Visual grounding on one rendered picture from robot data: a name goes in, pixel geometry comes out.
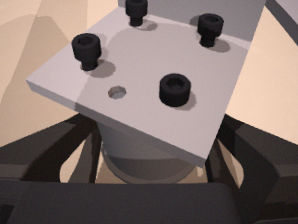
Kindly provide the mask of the grey metal bracket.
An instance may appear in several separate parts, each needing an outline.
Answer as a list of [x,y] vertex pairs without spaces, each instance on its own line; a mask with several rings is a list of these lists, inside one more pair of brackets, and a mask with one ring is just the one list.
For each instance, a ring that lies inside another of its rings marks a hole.
[[[100,38],[96,69],[84,71],[69,43],[25,80],[31,91],[203,169],[266,0],[147,1],[141,26],[130,26],[118,0],[83,32]],[[197,32],[206,13],[224,20],[210,48]],[[181,107],[159,99],[160,80],[171,73],[191,82]],[[117,91],[125,96],[110,98]]]

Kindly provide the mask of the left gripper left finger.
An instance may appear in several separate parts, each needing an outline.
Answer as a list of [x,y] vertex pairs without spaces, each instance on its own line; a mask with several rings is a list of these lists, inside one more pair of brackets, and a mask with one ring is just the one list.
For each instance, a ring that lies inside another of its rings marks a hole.
[[102,138],[96,121],[80,113],[0,147],[0,177],[61,182],[62,165],[84,140],[67,183],[95,183]]

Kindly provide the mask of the grey rectangular tray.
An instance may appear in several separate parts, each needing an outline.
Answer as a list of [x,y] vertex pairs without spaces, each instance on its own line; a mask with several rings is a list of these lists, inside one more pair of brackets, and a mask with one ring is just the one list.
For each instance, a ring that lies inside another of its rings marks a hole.
[[298,0],[266,0],[265,6],[298,46]]

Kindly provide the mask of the black socket head screw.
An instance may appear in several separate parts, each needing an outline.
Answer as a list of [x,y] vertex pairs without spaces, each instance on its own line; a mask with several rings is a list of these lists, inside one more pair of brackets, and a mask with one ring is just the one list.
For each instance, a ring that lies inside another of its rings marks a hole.
[[197,27],[197,32],[201,35],[200,45],[207,48],[213,47],[215,38],[221,35],[223,23],[224,20],[219,15],[202,14]]
[[169,107],[185,105],[190,96],[191,82],[182,74],[165,75],[159,83],[159,99]]
[[125,0],[125,13],[130,17],[130,26],[142,25],[143,17],[147,15],[147,0]]
[[92,71],[98,67],[97,59],[100,58],[101,44],[97,35],[83,33],[75,36],[71,42],[74,57],[80,61],[84,71]]

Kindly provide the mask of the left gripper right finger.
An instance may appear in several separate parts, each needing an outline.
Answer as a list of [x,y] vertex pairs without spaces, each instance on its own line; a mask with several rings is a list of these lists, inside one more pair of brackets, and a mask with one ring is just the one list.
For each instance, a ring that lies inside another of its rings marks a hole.
[[[240,188],[218,140],[243,168]],[[232,188],[243,224],[298,219],[297,144],[225,113],[205,169],[208,182]]]

